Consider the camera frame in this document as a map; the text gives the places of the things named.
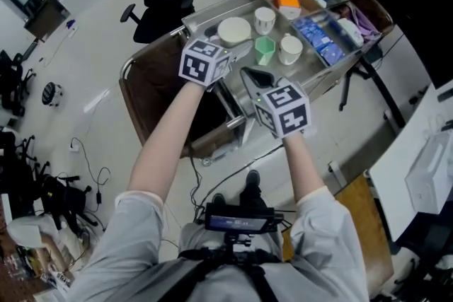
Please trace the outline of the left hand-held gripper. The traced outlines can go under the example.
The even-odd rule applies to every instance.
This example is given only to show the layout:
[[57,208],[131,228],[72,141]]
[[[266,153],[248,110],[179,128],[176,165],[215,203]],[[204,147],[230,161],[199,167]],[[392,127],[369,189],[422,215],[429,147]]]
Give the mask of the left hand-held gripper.
[[232,48],[207,40],[194,39],[183,48],[178,75],[204,88],[210,88],[231,71],[230,64],[248,55],[254,42],[242,42]]

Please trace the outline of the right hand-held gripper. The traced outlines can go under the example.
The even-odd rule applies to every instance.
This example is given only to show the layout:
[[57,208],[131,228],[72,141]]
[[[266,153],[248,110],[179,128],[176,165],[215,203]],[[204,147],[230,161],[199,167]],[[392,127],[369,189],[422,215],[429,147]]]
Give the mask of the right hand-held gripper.
[[258,123],[275,138],[284,139],[311,126],[309,98],[298,84],[264,66],[245,66],[240,75]]

